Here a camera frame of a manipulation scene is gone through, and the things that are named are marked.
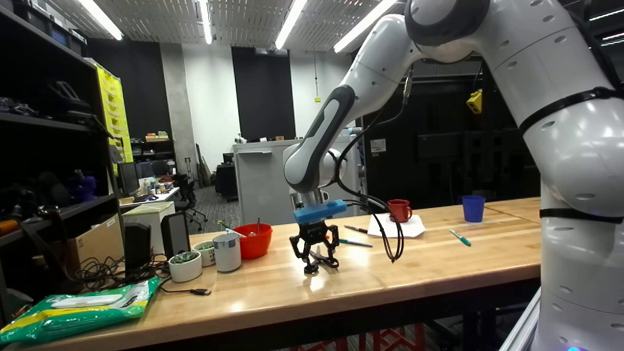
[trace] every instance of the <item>chair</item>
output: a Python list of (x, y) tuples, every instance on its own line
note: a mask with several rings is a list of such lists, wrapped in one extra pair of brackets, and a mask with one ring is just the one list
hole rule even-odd
[(174, 176), (174, 186), (180, 188), (180, 199), (176, 201), (176, 213), (183, 213), (189, 229), (197, 227), (197, 232), (203, 232), (205, 227), (209, 223), (209, 217), (201, 211), (197, 211), (197, 197), (195, 197), (195, 180), (185, 176), (185, 174), (178, 174)]

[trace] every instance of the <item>wooden table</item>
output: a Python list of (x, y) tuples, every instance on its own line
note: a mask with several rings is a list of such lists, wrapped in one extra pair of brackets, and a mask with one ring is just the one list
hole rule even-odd
[[(209, 342), (205, 349), (236, 342), (252, 348), (295, 346), (429, 314), (453, 314), (453, 307), (480, 309), (497, 303), (497, 297), (521, 295), (515, 289), (525, 283), (534, 289), (540, 273), (538, 199), (488, 203), (482, 225), (466, 225), (460, 207), (423, 209), (415, 215), (427, 232), (408, 240), (396, 264), (388, 262), (380, 238), (343, 229), (367, 229), (369, 217), (336, 219), (328, 225), (337, 225), (343, 238), (371, 242), (375, 248), (339, 246), (337, 271), (320, 270), (316, 277), (306, 277), (304, 264), (287, 240), (298, 227), (273, 227), (269, 254), (244, 262), (236, 273), (209, 268), (191, 283), (168, 285), (211, 287), (211, 297), (158, 293), (141, 322), (49, 344), (45, 349), (129, 349), (183, 340), (191, 340), (187, 346)], [(449, 229), (470, 238), (472, 248), (462, 246)], [(191, 242), (213, 236), (197, 234)]]

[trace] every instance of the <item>cabinet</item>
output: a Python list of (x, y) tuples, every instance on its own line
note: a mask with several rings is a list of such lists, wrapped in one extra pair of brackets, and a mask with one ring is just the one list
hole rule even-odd
[[(35, 205), (61, 205), (61, 215), (57, 221), (29, 219), (25, 227), (47, 242), (78, 236), (119, 213), (96, 67), (4, 8), (0, 47), (0, 215), (10, 217), (14, 205), (24, 199), (16, 197), (20, 192), (14, 190), (29, 190), (37, 195)], [(80, 114), (68, 114), (76, 104), (59, 100), (51, 90), (55, 82), (76, 92), (82, 102)], [(31, 112), (20, 110), (18, 102), (27, 104)], [(68, 195), (68, 180), (76, 170), (94, 176), (96, 186), (88, 199)], [(53, 174), (61, 186), (49, 188), (51, 178), (43, 174)], [(0, 324), (10, 320), (8, 287), (35, 301), (51, 293), (51, 285), (24, 271), (22, 264), (37, 254), (22, 231), (0, 236)]]

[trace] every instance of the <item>white robot body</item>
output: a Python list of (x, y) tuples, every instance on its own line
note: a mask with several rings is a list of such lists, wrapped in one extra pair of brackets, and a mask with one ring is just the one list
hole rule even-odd
[(384, 16), (373, 28), (347, 76), (341, 80), (341, 86), (351, 86), (357, 96), (345, 123), (380, 110), (412, 63), (423, 57), (406, 34), (404, 16)]
[[(478, 51), (542, 176), (542, 303), (532, 349), (622, 349), (624, 102), (570, 14), (558, 0), (410, 0), (406, 28), (400, 24), (388, 16), (365, 41), (341, 84), (355, 104), (339, 121), (378, 110), (414, 61), (451, 63)], [(328, 106), (310, 139), (285, 158), (287, 180), (306, 162), (318, 174), (322, 160), (308, 156), (330, 149), (316, 141), (337, 135), (332, 112)], [(318, 188), (293, 180), (297, 192)]]
[(423, 59), (423, 55), (406, 34), (404, 16), (384, 16), (373, 28), (339, 84), (355, 94), (351, 110), (347, 115), (339, 115), (339, 108), (345, 102), (334, 100), (334, 94), (326, 100), (304, 141), (289, 147), (283, 154), (285, 164), (289, 164), (285, 168), (287, 184), (298, 193), (326, 186), (334, 176), (334, 164), (324, 160), (328, 160), (326, 153), (334, 145), (337, 131), (357, 117), (380, 110), (417, 59)]

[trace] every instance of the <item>green bag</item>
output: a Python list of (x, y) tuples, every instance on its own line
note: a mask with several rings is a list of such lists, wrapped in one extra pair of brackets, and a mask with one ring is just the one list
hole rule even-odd
[(0, 346), (49, 344), (144, 316), (160, 277), (86, 295), (51, 295), (0, 330)]

